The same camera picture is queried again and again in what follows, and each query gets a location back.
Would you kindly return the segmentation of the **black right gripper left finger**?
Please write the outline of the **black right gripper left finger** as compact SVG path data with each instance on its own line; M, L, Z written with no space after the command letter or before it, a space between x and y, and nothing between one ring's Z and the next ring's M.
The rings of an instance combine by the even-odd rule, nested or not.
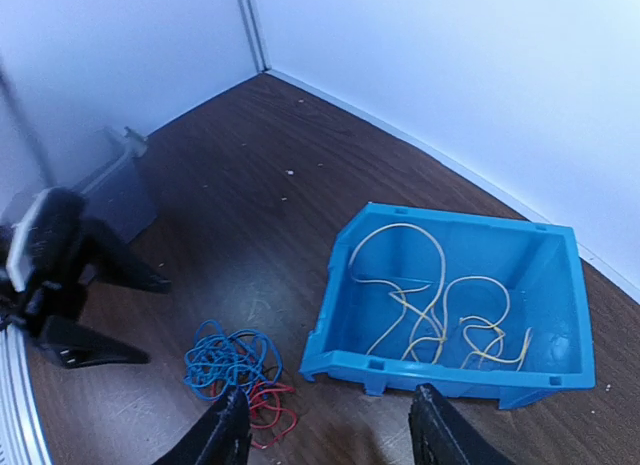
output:
M247 464L251 446L245 393L230 388L155 465Z

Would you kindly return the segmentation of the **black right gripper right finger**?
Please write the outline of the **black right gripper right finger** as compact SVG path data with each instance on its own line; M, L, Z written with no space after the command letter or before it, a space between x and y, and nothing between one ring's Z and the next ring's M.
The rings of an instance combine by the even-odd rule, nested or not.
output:
M431 384L416 388L409 427L415 464L513 464Z

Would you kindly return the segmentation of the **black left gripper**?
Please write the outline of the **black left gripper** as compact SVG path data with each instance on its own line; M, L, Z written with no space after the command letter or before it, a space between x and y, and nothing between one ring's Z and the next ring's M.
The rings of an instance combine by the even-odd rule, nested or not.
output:
M84 327L69 313L86 299L72 265L85 207L76 192L48 188L17 222L1 224L1 328L14 325L39 335L37 347L45 358L65 369L147 364L143 350ZM99 281L158 294L171 291L171 281L139 259L106 222L86 219L82 232L83 253Z

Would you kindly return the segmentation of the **grey transparent plastic container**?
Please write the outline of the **grey transparent plastic container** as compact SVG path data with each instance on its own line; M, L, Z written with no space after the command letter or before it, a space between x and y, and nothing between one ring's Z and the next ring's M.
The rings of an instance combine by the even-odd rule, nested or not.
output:
M133 141L111 128L89 138L111 156L73 186L87 199L86 213L104 220L125 242L130 243L157 218L156 207L137 166Z

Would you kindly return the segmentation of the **blue plastic bin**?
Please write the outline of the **blue plastic bin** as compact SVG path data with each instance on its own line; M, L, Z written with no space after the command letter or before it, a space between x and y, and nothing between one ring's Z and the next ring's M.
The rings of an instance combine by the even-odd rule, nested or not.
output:
M527 406L595 384L573 231L370 203L339 233L301 374L379 396L431 384L448 398Z

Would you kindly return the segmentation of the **aluminium front rail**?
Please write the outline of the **aluminium front rail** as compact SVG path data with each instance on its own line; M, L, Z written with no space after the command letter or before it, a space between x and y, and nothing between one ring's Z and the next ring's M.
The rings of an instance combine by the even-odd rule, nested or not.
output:
M1 463L51 465L19 331L1 332Z

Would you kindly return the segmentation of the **left aluminium frame post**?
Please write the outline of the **left aluminium frame post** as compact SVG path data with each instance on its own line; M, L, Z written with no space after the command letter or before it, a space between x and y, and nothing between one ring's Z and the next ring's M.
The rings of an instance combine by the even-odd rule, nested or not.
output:
M268 73L271 63L265 33L261 26L257 0L237 0L249 48L258 73Z

